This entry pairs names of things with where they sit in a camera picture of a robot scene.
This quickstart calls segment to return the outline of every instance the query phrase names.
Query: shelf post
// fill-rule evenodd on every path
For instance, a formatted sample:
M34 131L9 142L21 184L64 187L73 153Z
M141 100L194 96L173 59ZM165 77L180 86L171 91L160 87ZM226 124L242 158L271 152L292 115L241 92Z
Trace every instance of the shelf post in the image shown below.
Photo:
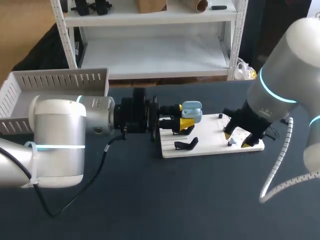
M60 34L61 43L63 46L63 50L65 53L65 57L68 62L69 68L77 69L78 67L77 67L76 59L74 57L75 53L72 50L72 45L71 45L71 41L67 31L65 17L62 12L60 0L50 0L50 1L51 1L55 22Z
M239 57L242 34L244 31L247 7L248 7L248 0L238 0L237 6L236 6L237 15L235 20L232 48L230 53L230 68L229 68L228 78L227 78L228 81L235 79L235 70L237 67L237 62Z

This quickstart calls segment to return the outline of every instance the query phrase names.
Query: roll of paper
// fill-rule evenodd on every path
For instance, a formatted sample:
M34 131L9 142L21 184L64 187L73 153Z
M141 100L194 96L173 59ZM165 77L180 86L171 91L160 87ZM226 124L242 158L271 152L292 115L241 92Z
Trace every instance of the roll of paper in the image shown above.
M208 7L207 0L181 0L197 13L203 13Z

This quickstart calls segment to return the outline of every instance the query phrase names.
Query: dark blue table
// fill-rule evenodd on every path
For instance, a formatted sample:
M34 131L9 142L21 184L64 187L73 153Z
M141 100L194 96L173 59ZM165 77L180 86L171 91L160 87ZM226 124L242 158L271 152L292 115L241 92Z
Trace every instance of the dark blue table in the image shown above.
M198 100L204 114L236 109L251 82L157 86L147 89L163 105ZM132 88L111 88L119 102ZM273 185L306 173L303 152L308 116L292 112L294 128L287 155ZM320 181L290 187L265 204L259 193L283 145L286 126L274 124L280 139L265 139L265 150L163 159L148 134L130 134L110 147L101 175L57 219L44 213L33 189L0 188L2 240L314 240L320 235ZM32 135L5 137L25 143ZM86 138L87 181L110 137ZM78 186L44 189L53 209Z

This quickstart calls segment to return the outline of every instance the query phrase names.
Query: metal shelving unit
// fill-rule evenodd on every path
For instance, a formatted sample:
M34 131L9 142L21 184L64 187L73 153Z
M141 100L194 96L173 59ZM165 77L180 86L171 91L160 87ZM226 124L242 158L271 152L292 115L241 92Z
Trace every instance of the metal shelving unit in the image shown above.
M64 17L59 0L51 0L69 67L108 67L109 79L227 76L234 79L248 0L214 0L226 10L194 13L179 0L167 11L140 14L135 0L110 0L107 15ZM74 27L85 45L75 59Z

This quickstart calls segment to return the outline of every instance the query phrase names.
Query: white board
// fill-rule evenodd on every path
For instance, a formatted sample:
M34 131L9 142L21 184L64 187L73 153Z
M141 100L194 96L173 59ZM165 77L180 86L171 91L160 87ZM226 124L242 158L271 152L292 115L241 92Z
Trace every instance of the white board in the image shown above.
M236 141L236 144L228 146L228 140L226 140L223 129L229 122L229 117L223 115L223 117L219 119L218 116L219 114L203 115L201 122L195 124L195 127L189 136L173 135L173 132L170 129L160 129L162 156L164 158L179 158L262 151L265 148L265 144L262 140L253 147L241 148L242 142L250 133L240 127L237 127L230 137L230 139L233 138ZM193 150L176 150L175 142L189 144L195 137L198 137L199 142Z

